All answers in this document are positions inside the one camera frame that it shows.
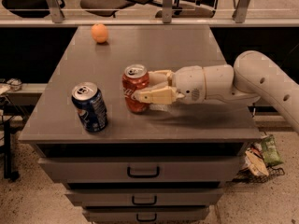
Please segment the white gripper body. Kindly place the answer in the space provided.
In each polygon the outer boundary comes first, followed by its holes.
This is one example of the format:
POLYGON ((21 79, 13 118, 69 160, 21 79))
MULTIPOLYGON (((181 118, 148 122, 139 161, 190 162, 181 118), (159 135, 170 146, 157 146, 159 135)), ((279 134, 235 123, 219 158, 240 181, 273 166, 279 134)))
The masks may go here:
POLYGON ((200 104, 206 97, 204 69, 201 66, 187 66, 172 76, 172 86, 177 89, 177 101, 183 104, 200 104))

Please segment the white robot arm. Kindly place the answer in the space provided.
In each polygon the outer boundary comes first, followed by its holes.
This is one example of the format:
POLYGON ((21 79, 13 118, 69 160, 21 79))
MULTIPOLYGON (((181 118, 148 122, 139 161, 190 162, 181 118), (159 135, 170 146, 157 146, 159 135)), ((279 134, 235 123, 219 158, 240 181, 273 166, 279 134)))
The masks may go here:
POLYGON ((149 85, 133 92, 141 103, 194 105, 206 100, 251 105, 263 99, 299 133, 299 84, 259 51, 241 53, 233 65, 185 66, 149 73, 149 85))

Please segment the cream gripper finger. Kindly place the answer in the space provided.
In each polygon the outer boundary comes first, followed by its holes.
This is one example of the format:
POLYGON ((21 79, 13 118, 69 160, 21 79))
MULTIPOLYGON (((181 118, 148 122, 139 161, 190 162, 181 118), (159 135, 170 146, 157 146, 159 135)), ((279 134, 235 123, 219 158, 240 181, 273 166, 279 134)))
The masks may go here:
POLYGON ((177 99, 184 98, 184 95, 179 93, 174 87, 165 86, 162 88, 137 90, 132 97, 144 104, 171 105, 177 99))
POLYGON ((160 83, 172 84, 173 72, 171 70, 156 70, 149 71, 149 84, 151 86, 158 85, 160 83))

